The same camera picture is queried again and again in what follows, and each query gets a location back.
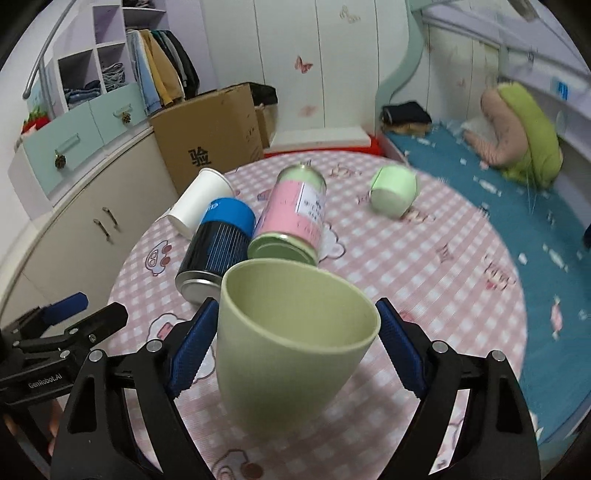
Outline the pale green plastic cup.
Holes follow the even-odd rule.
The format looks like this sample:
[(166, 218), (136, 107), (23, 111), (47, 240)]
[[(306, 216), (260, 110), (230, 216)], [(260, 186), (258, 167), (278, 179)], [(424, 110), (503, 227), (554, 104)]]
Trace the pale green plastic cup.
[(216, 375), (228, 415), (273, 436), (318, 417), (376, 340), (371, 299), (341, 277), (303, 263), (254, 259), (221, 283)]

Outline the white paper cup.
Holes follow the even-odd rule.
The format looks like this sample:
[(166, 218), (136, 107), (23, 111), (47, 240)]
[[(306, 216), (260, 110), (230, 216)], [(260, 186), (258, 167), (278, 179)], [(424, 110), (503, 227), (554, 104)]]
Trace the white paper cup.
[(166, 214), (166, 219), (185, 239), (190, 240), (209, 204), (218, 198), (235, 197), (235, 189), (225, 176), (211, 168), (201, 169)]

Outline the white low cupboard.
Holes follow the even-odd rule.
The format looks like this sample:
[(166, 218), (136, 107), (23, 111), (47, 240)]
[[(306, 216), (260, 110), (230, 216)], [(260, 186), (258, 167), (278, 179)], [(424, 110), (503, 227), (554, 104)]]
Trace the white low cupboard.
[(105, 159), (27, 227), (1, 267), (1, 323), (75, 293), (104, 307), (128, 254), (178, 195), (153, 133)]

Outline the blue black tin can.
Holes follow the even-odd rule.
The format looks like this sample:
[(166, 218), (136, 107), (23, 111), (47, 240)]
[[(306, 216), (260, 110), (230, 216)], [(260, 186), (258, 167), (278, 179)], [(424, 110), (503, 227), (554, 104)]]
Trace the blue black tin can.
[(236, 198), (217, 198), (205, 211), (179, 270), (175, 286), (183, 299), (200, 305), (219, 299), (221, 280), (230, 267), (247, 258), (256, 215)]

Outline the mint drawer cabinet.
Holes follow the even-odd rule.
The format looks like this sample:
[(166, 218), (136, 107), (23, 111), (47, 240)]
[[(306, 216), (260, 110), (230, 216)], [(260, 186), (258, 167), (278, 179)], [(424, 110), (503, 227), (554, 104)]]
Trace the mint drawer cabinet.
[(139, 87), (128, 84), (84, 102), (24, 138), (8, 169), (28, 215), (64, 192), (106, 155), (145, 130)]

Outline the pink green tin can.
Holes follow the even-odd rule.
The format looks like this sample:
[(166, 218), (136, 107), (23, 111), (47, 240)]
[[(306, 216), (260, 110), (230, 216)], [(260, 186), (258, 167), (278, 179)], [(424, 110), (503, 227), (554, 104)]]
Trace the pink green tin can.
[(317, 265), (324, 231), (325, 196), (325, 178), (314, 167), (294, 164), (281, 170), (256, 223), (247, 250), (249, 258)]

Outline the teal patterned bed mattress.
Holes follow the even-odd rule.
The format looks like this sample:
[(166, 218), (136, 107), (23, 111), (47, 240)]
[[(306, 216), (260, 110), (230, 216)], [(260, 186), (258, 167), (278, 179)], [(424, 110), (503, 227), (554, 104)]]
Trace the teal patterned bed mattress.
[(566, 437), (590, 409), (590, 254), (582, 224), (556, 191), (537, 191), (486, 168), (442, 124), (424, 138), (386, 137), (412, 166), (472, 202), (502, 237), (525, 294), (522, 390), (541, 442)]

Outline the red strawberry plush toy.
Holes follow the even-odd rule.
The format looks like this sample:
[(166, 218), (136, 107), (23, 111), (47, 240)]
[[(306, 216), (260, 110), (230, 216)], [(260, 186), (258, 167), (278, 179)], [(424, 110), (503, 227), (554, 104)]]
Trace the red strawberry plush toy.
[(41, 107), (35, 107), (27, 119), (23, 122), (21, 134), (24, 135), (30, 130), (38, 131), (50, 122), (50, 118), (45, 110)]

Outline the brown cardboard box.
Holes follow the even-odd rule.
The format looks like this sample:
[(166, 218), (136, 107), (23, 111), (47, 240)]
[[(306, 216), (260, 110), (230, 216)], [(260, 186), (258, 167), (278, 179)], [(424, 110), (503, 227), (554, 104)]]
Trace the brown cardboard box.
[(199, 95), (161, 110), (149, 122), (179, 194), (201, 169), (225, 174), (263, 158), (248, 84)]

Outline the lavender stair shelf unit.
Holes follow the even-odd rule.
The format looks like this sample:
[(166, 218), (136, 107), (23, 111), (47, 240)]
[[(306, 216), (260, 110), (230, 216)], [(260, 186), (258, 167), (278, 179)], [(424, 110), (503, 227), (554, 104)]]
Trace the lavender stair shelf unit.
[(32, 91), (56, 118), (88, 99), (82, 94), (88, 85), (107, 93), (104, 73), (112, 67), (122, 69), (123, 85), (133, 83), (126, 30), (166, 26), (163, 1), (77, 1), (45, 54), (46, 90), (38, 78)]

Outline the red storage box white lid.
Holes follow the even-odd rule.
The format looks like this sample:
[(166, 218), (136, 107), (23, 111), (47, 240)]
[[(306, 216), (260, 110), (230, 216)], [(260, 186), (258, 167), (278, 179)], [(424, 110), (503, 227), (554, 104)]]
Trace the red storage box white lid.
[(264, 158), (301, 151), (349, 151), (383, 156), (378, 139), (361, 126), (276, 132)]

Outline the grey metal stair handrail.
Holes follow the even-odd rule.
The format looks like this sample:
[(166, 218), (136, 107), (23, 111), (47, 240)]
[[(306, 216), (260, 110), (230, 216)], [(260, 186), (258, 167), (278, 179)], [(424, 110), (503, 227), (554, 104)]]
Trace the grey metal stair handrail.
[(55, 37), (59, 27), (61, 26), (61, 24), (65, 20), (66, 16), (69, 14), (70, 10), (73, 8), (73, 6), (76, 3), (77, 3), (76, 0), (71, 0), (65, 6), (63, 11), (60, 13), (60, 15), (57, 17), (56, 21), (54, 22), (51, 30), (49, 31), (44, 43), (42, 44), (39, 54), (33, 64), (33, 67), (32, 67), (32, 70), (29, 74), (29, 77), (27, 79), (24, 92), (22, 93), (23, 100), (28, 100), (30, 98), (36, 78), (39, 78), (39, 80), (40, 80), (41, 90), (42, 91), (46, 90), (47, 81), (45, 80), (45, 73), (44, 73), (45, 54), (46, 54), (47, 50), (49, 49), (49, 46), (51, 45), (53, 38)]

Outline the green and pink pillow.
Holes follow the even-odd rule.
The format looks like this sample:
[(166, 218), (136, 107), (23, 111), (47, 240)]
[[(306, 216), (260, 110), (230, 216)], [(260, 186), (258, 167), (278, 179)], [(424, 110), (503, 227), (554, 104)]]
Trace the green and pink pillow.
[(511, 181), (538, 190), (558, 177), (563, 154), (556, 130), (529, 91), (518, 82), (500, 83), (481, 96), (481, 112), (495, 133), (487, 140), (464, 131), (465, 141), (489, 166)]

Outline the white wardrobe with butterflies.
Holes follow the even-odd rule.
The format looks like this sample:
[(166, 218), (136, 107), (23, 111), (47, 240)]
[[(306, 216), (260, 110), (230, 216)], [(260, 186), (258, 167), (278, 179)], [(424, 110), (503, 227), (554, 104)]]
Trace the white wardrobe with butterflies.
[(276, 89), (280, 131), (373, 131), (380, 84), (408, 46), (404, 1), (217, 0), (201, 4), (218, 82)]

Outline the mint bunk bed frame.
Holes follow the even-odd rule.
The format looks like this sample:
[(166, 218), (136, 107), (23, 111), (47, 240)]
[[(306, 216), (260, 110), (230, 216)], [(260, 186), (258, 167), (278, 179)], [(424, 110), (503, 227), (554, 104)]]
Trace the mint bunk bed frame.
[(511, 1), (509, 16), (486, 4), (464, 10), (454, 1), (407, 1), (408, 40), (399, 66), (380, 81), (379, 114), (413, 78), (426, 44), (423, 28), (435, 26), (499, 49), (499, 78), (518, 81), (544, 96), (559, 136), (590, 158), (590, 64), (551, 11), (538, 1)]

